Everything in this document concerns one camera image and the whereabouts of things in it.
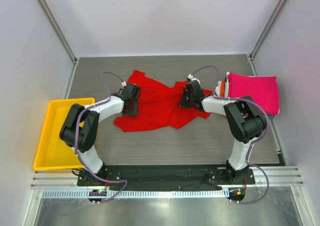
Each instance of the folded clothes stack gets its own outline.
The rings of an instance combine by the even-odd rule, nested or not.
[[[227,72],[224,80],[218,82],[215,92],[224,98],[241,98],[249,95],[268,115],[279,114],[276,76],[243,76]]]

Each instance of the wire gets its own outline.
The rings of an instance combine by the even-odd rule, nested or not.
[[[86,107],[83,111],[81,111],[81,113],[79,114],[77,120],[76,120],[76,126],[75,126],[75,140],[74,140],[74,153],[75,155],[77,156],[77,158],[79,159],[79,161],[81,162],[81,164],[83,165],[84,169],[87,170],[94,178],[102,181],[102,182],[105,182],[105,183],[110,183],[110,184],[120,184],[120,183],[124,183],[124,185],[122,186],[122,188],[117,192],[115,193],[113,196],[107,198],[107,199],[104,199],[104,200],[101,200],[100,203],[106,203],[106,202],[109,202],[111,200],[113,200],[116,196],[118,196],[124,189],[125,187],[127,186],[128,184],[128,181],[127,180],[117,180],[117,181],[112,181],[112,180],[105,180],[103,178],[100,178],[98,177],[97,175],[95,175],[87,166],[86,164],[83,162],[83,160],[81,159],[81,156],[79,154],[79,150],[78,150],[78,144],[79,144],[79,124],[80,124],[80,121],[81,121],[81,118],[82,116],[84,115],[84,113],[94,107],[97,107],[97,106],[101,106],[101,105],[104,105],[106,103],[108,103],[110,101],[110,98],[111,98],[111,94],[110,94],[110,90],[109,90],[109,86],[108,86],[108,83],[106,82],[105,78],[104,78],[104,75],[105,74],[111,74],[111,75],[114,75],[116,76],[118,79],[121,80],[121,83],[123,85],[123,83],[125,83],[125,81],[123,81],[123,79],[121,77],[119,77],[117,74],[113,73],[113,72],[103,72],[101,74],[102,76],[102,79],[103,79],[103,82],[104,82],[104,85],[105,85],[105,88],[108,92],[108,97],[106,98],[106,100],[104,101],[101,101],[99,103],[95,103],[95,104],[92,104],[90,105],[89,107]],[[80,170],[83,170],[83,169],[72,169],[71,172],[75,175],[75,176],[79,176],[79,174],[76,174],[74,171],[79,171]],[[53,207],[53,204],[49,206],[47,212],[45,213],[45,215],[43,216],[42,220],[41,220],[41,223],[40,223],[40,226],[42,226],[45,222],[45,219],[46,217],[48,216],[48,213],[51,212],[55,215],[58,215],[58,216],[70,216],[74,213],[76,213],[77,211],[81,210],[82,208],[88,206],[88,205],[91,205],[91,203],[86,203],[84,205],[81,205],[80,207],[78,207],[77,209],[75,209],[74,211],[72,212],[69,212],[69,213],[58,213],[58,212],[55,212],[52,210],[52,207]]]
[[[247,180],[246,180],[246,178],[245,177],[243,177],[243,183],[244,183],[244,191],[246,191],[246,189],[247,189]]]
[[[79,169],[79,168],[71,169],[71,173],[72,173],[73,175],[79,177],[79,174],[76,174],[76,173],[75,173],[75,170],[76,170],[76,171],[79,171],[79,173],[80,173],[80,171],[82,171],[82,169]]]
[[[258,137],[257,139],[253,140],[251,143],[250,143],[250,146],[249,146],[249,149],[245,155],[245,162],[249,165],[249,167],[255,167],[257,169],[259,169],[264,177],[265,177],[265,180],[266,180],[266,190],[264,192],[264,194],[257,200],[254,200],[254,201],[251,201],[251,202],[239,202],[239,201],[236,201],[236,200],[233,200],[233,199],[230,199],[230,202],[234,202],[236,204],[241,204],[241,205],[251,205],[251,204],[255,204],[255,203],[258,203],[260,202],[261,200],[263,200],[268,192],[269,192],[269,188],[270,188],[270,183],[269,183],[269,179],[268,179],[268,176],[266,174],[266,172],[258,165],[256,164],[253,164],[253,163],[250,163],[249,162],[249,158],[250,158],[250,155],[251,155],[251,152],[252,152],[252,149],[254,148],[254,144],[263,140],[267,134],[269,133],[269,130],[270,130],[270,122],[269,122],[269,118],[268,118],[268,115],[266,113],[266,111],[257,103],[251,101],[251,100],[248,100],[248,99],[245,99],[245,98],[224,98],[224,97],[217,97],[217,96],[214,96],[213,97],[217,100],[224,100],[224,101],[243,101],[243,102],[246,102],[246,103],[249,103],[249,104],[252,104],[254,105],[255,107],[257,107],[264,115],[265,117],[265,120],[266,120],[266,130],[264,131],[263,135],[261,135],[260,137]]]
[[[109,183],[109,184],[120,184],[120,183],[124,183],[124,185],[122,186],[122,188],[117,192],[115,193],[114,195],[112,195],[110,198],[107,198],[107,199],[104,199],[104,200],[101,200],[100,203],[106,203],[106,202],[109,202],[111,200],[113,200],[116,196],[118,196],[124,189],[125,187],[127,186],[128,184],[128,181],[127,180],[117,180],[117,181],[113,181],[113,180],[105,180],[99,176],[97,176],[94,172],[92,172],[90,170],[90,168],[87,167],[87,165],[85,164],[85,162],[81,159],[81,156],[79,154],[79,150],[78,150],[78,146],[79,146],[79,124],[80,124],[80,121],[81,121],[81,118],[82,116],[84,115],[84,113],[94,107],[97,107],[97,106],[101,106],[101,105],[104,105],[106,103],[108,103],[110,101],[110,97],[111,97],[111,94],[110,94],[110,90],[109,90],[109,86],[104,78],[104,74],[111,74],[111,75],[114,75],[116,76],[118,79],[121,80],[121,82],[123,83],[124,81],[122,80],[121,77],[119,77],[117,74],[113,73],[113,72],[108,72],[108,71],[105,71],[101,74],[102,78],[103,78],[103,82],[105,84],[105,87],[106,87],[106,90],[108,91],[108,97],[106,100],[104,101],[101,101],[101,102],[98,102],[96,104],[92,104],[90,105],[89,107],[86,107],[84,110],[82,110],[76,120],[76,125],[75,125],[75,140],[74,140],[74,152],[75,152],[75,155],[77,156],[77,158],[79,159],[80,163],[83,165],[84,169],[86,171],[88,171],[93,177],[95,177],[96,179],[102,181],[102,182],[105,182],[105,183]]]
[[[220,73],[219,73],[219,69],[216,67],[216,66],[203,66],[203,67],[200,67],[198,68],[196,71],[194,71],[193,73],[191,73],[191,76],[193,76],[194,74],[196,74],[197,72],[199,72],[200,70],[203,70],[203,69],[206,69],[206,68],[214,68],[217,72],[217,79],[216,79],[216,84],[215,84],[215,87],[213,88],[213,91],[212,91],[212,95],[215,95],[215,92],[216,92],[216,87],[218,86],[218,81],[219,81],[219,78],[220,78]]]

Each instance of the cable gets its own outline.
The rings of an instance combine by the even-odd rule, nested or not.
[[[218,81],[219,81],[219,78],[220,78],[220,73],[219,73],[219,69],[215,66],[203,66],[203,67],[200,67],[198,68],[196,71],[194,71],[193,73],[190,74],[191,77],[194,76],[195,73],[199,72],[200,70],[203,70],[203,69],[206,69],[206,68],[214,68],[217,72],[217,79],[216,79],[216,84],[215,84],[215,87],[213,88],[213,91],[212,91],[212,95],[215,95],[215,92],[216,92],[216,87],[218,86]]]
[[[80,121],[81,121],[82,116],[84,115],[84,113],[85,113],[86,111],[88,111],[88,110],[90,110],[90,109],[92,109],[92,108],[94,108],[94,107],[104,105],[104,104],[106,104],[106,103],[108,103],[108,102],[110,101],[110,96],[111,96],[111,95],[110,95],[110,90],[109,90],[109,86],[108,86],[108,84],[107,84],[107,82],[106,82],[106,80],[105,80],[105,78],[104,78],[104,74],[114,75],[114,76],[118,77],[118,79],[120,79],[122,83],[125,83],[125,81],[123,81],[123,79],[122,79],[120,76],[118,76],[117,74],[115,74],[115,73],[113,73],[113,72],[107,72],[107,71],[106,71],[106,72],[103,72],[103,73],[101,74],[101,76],[102,76],[102,78],[103,78],[103,82],[104,82],[104,84],[105,84],[105,88],[106,88],[106,90],[108,91],[109,95],[108,95],[108,97],[107,97],[106,100],[101,101],[101,102],[96,103],[96,104],[92,104],[92,105],[90,105],[89,107],[86,107],[84,110],[82,110],[82,111],[80,112],[80,114],[79,114],[79,116],[78,116],[78,118],[77,118],[77,120],[76,120],[75,140],[74,140],[74,153],[75,153],[75,155],[76,155],[77,158],[79,159],[80,163],[83,165],[84,169],[87,170],[93,177],[95,177],[96,179],[98,179],[98,180],[100,180],[100,181],[102,181],[102,182],[109,183],[109,184],[120,184],[120,183],[124,183],[124,185],[122,186],[122,188],[121,188],[117,193],[115,193],[115,194],[114,194],[113,196],[111,196],[110,198],[101,200],[100,203],[106,203],[106,202],[109,202],[109,201],[111,201],[112,199],[114,199],[116,196],[118,196],[118,195],[125,189],[125,187],[126,187],[127,184],[128,184],[128,181],[125,180],[125,179],[124,179],[124,180],[113,181],[113,180],[105,180],[105,179],[97,176],[97,175],[96,175],[94,172],[92,172],[92,171],[90,170],[90,168],[88,168],[88,167],[86,166],[86,164],[83,162],[83,160],[81,159],[81,156],[80,156],[80,154],[79,154],[79,150],[78,150],[78,145],[79,145],[79,127],[80,127],[79,124],[80,124]]]
[[[245,99],[245,98],[224,98],[224,97],[217,97],[217,96],[214,96],[214,95],[213,95],[213,98],[215,98],[217,100],[224,100],[224,101],[243,101],[243,102],[252,104],[255,107],[257,107],[263,113],[263,115],[265,117],[266,130],[264,131],[263,135],[261,135],[260,137],[258,137],[257,139],[253,140],[250,143],[249,149],[248,149],[248,151],[247,151],[247,153],[245,155],[245,162],[249,165],[249,167],[255,167],[255,168],[259,169],[263,173],[263,175],[265,177],[265,180],[266,180],[266,190],[265,190],[264,194],[260,198],[258,198],[257,200],[251,201],[251,202],[239,202],[239,201],[230,199],[230,202],[234,202],[236,204],[241,204],[241,205],[251,205],[251,204],[254,204],[254,203],[258,203],[258,202],[260,202],[261,200],[263,200],[267,196],[267,194],[269,192],[270,183],[269,183],[269,179],[268,179],[268,176],[267,176],[266,172],[260,166],[258,166],[256,164],[253,164],[253,163],[250,163],[249,162],[249,158],[250,158],[252,149],[254,148],[254,144],[259,142],[259,141],[261,141],[261,140],[263,140],[267,136],[267,134],[269,133],[270,122],[269,122],[268,115],[267,115],[266,111],[259,104],[255,103],[255,102],[253,102],[251,100]]]

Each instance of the gray table surface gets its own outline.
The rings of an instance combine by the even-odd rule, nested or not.
[[[114,72],[127,80],[136,69],[172,87],[176,81],[184,81],[188,74],[207,65],[219,68],[220,80],[227,71],[253,75],[246,55],[88,57],[79,60],[69,98],[93,97],[96,102],[105,99],[108,94],[101,78],[103,71]],[[116,77],[105,77],[112,93],[121,88]],[[203,88],[212,89],[217,73],[207,68],[196,77]],[[180,129],[165,127],[143,132],[122,132],[113,125],[116,117],[99,124],[95,142],[98,155],[108,165],[224,164],[232,152],[234,138],[222,115],[212,113],[208,119],[196,118]],[[271,132],[255,145],[250,161],[279,162]]]

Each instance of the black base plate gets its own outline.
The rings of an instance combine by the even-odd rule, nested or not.
[[[231,183],[225,169],[216,165],[107,165],[109,180],[128,180],[127,191],[212,191],[221,190],[223,185],[243,185]],[[256,183],[252,169],[244,176],[247,185]],[[91,175],[80,172],[77,185],[80,187],[105,186]],[[122,184],[110,184],[111,190],[119,190]]]

